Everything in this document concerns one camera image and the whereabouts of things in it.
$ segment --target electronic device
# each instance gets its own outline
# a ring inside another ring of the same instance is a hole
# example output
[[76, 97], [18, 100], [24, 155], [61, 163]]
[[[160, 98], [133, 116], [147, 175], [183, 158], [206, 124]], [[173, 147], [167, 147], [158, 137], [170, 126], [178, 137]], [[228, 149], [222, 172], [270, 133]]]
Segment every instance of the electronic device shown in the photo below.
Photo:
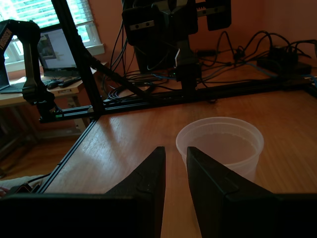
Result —
[[68, 86], [70, 86], [70, 85], [72, 85], [80, 80], [81, 80], [81, 77], [65, 79], [59, 84], [59, 87], [66, 88], [66, 87], [68, 87]]
[[272, 47], [267, 57], [257, 60], [257, 66], [268, 69], [277, 74], [308, 75], [312, 66], [298, 60], [297, 51], [290, 51], [283, 47]]
[[40, 62], [44, 70], [44, 76], [79, 76], [73, 55], [59, 24], [41, 28], [38, 51]]
[[62, 80], [53, 80], [48, 84], [48, 89], [52, 90], [54, 88], [57, 88], [60, 83], [62, 83]]
[[[52, 83], [53, 80], [44, 80], [42, 81], [44, 85], [49, 85]], [[1, 77], [0, 76], [0, 85], [3, 87], [0, 88], [0, 94], [5, 94], [5, 93], [22, 93], [22, 89], [24, 86], [25, 82], [21, 83], [14, 83], [10, 84], [8, 77]]]
[[[190, 51], [189, 43], [178, 42], [198, 32], [198, 17], [207, 16], [210, 31], [231, 25], [231, 0], [122, 0], [122, 4], [127, 40], [135, 48], [141, 72], [174, 67], [179, 47]], [[189, 56], [183, 56], [186, 63]]]

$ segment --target black metal frame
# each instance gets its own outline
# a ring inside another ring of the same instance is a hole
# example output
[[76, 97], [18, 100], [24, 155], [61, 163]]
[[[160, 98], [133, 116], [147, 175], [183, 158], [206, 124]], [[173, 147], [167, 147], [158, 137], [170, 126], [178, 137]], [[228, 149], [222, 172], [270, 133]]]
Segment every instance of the black metal frame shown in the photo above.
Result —
[[75, 144], [70, 148], [70, 150], [67, 152], [67, 154], [64, 156], [64, 158], [61, 160], [61, 162], [58, 163], [56, 168], [51, 172], [51, 175], [48, 179], [41, 185], [41, 187], [36, 191], [36, 193], [44, 193], [45, 190], [49, 187], [51, 182], [55, 179], [55, 177], [58, 175], [58, 173], [61, 171], [61, 169], [65, 166], [69, 158], [74, 154], [74, 152], [77, 150], [78, 146], [83, 142], [83, 140], [86, 138], [86, 136], [89, 134], [91, 129], [96, 124], [97, 120], [92, 121], [89, 126], [86, 128], [86, 130], [81, 134], [81, 136], [77, 139]]
[[[41, 122], [53, 122], [85, 117], [97, 118], [101, 115], [106, 114], [121, 113], [132, 110], [170, 106], [204, 100], [215, 100], [220, 98], [276, 90], [302, 90], [308, 88], [311, 85], [311, 82], [309, 80], [304, 80], [302, 78], [288, 79], [287, 77], [279, 77], [275, 79], [265, 79], [198, 89], [191, 95], [186, 94], [183, 90], [176, 90], [165, 93], [154, 93], [148, 95], [141, 89], [130, 83], [128, 80], [125, 80], [118, 74], [103, 66], [98, 60], [93, 58], [88, 53], [82, 43], [81, 37], [78, 35], [66, 0], [52, 0], [52, 3], [65, 33], [65, 37], [73, 54], [76, 65], [79, 68], [80, 75], [82, 77], [88, 97], [91, 101], [91, 106], [66, 109], [60, 113], [57, 113], [55, 118], [41, 118]], [[124, 100], [103, 102], [91, 73], [90, 66], [110, 76], [113, 81], [116, 81], [125, 86], [137, 96]]]

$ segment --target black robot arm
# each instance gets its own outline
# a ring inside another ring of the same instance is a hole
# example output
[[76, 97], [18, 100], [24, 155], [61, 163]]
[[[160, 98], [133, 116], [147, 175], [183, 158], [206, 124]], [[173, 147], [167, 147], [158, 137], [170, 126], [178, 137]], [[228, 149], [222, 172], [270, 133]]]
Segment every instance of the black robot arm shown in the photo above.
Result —
[[47, 91], [41, 81], [39, 53], [37, 49], [41, 37], [39, 26], [32, 21], [6, 20], [0, 22], [0, 70], [5, 70], [4, 52], [12, 37], [16, 35], [23, 45], [26, 82], [23, 98], [31, 105], [36, 105], [41, 117], [54, 117], [56, 106], [53, 93]]

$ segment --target wooden tabletop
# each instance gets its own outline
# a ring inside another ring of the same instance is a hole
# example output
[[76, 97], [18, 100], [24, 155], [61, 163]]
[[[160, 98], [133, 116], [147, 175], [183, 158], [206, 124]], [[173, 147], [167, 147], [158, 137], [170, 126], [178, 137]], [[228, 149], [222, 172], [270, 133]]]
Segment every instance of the wooden tabletop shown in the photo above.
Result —
[[[252, 70], [222, 78], [248, 78]], [[304, 91], [269, 92], [101, 117], [46, 193], [105, 193], [157, 146], [166, 149], [162, 238], [200, 238], [185, 165], [175, 140], [191, 122], [232, 117], [264, 137], [256, 184], [275, 193], [317, 192], [317, 99]]]

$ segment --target plastic cup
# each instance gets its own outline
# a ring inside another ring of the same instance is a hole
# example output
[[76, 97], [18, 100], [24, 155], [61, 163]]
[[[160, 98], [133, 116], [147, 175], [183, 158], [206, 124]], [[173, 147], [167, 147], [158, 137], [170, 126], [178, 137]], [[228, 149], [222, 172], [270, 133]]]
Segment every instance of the plastic cup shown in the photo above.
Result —
[[186, 164], [187, 147], [194, 146], [237, 174], [254, 181], [264, 147], [261, 132], [235, 118], [206, 118], [184, 127], [176, 146]]

